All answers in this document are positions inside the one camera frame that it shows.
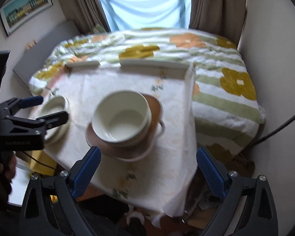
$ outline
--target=window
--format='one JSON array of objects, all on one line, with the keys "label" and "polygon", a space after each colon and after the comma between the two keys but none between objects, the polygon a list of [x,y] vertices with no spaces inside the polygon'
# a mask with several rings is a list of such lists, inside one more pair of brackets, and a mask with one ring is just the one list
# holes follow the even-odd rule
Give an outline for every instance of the window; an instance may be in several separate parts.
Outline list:
[{"label": "window", "polygon": [[111,31],[188,28],[191,0],[100,0]]}]

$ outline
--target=white tablecloth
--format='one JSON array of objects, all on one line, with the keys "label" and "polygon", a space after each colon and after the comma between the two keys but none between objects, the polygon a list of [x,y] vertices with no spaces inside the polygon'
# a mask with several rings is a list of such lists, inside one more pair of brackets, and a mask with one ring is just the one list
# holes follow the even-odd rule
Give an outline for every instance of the white tablecloth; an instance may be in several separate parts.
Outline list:
[{"label": "white tablecloth", "polygon": [[[56,83],[56,95],[68,98],[68,133],[45,152],[69,169],[86,154],[85,131],[93,111],[107,94],[130,89],[156,96],[163,106],[164,134],[144,159],[127,163],[102,155],[91,184],[123,202],[144,208],[155,226],[167,214],[181,216],[189,184],[197,168],[191,95],[194,69],[185,72],[142,67],[138,74],[121,67],[76,70]],[[35,117],[39,109],[31,114]]]}]

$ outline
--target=painting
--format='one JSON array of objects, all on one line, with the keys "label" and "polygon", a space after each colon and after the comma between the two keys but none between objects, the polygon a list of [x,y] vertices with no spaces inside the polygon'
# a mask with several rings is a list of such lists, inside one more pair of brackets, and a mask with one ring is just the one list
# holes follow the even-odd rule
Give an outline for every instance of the painting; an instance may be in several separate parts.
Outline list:
[{"label": "painting", "polygon": [[0,9],[6,34],[10,35],[30,18],[52,5],[51,0],[9,0]]}]

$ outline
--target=beige curtain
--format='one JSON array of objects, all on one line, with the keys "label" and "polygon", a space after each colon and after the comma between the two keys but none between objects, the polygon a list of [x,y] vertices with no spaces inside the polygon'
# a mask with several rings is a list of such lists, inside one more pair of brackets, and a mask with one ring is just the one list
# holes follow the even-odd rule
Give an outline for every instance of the beige curtain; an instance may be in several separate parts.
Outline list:
[{"label": "beige curtain", "polygon": [[189,28],[226,37],[238,45],[246,0],[191,0]]},{"label": "beige curtain", "polygon": [[80,33],[92,32],[100,26],[110,31],[99,0],[59,0],[59,3],[65,17],[73,20]]}]

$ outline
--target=floral bedspread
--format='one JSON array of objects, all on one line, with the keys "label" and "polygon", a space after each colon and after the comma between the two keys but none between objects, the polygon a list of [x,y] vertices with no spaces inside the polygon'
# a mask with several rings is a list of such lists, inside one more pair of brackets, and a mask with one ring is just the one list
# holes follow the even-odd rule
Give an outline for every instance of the floral bedspread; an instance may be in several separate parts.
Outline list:
[{"label": "floral bedspread", "polygon": [[224,163],[238,154],[263,123],[256,92],[236,46],[227,39],[189,29],[141,29],[78,36],[57,45],[30,80],[39,94],[66,64],[98,61],[102,67],[142,58],[193,64],[193,114],[197,142]]}]

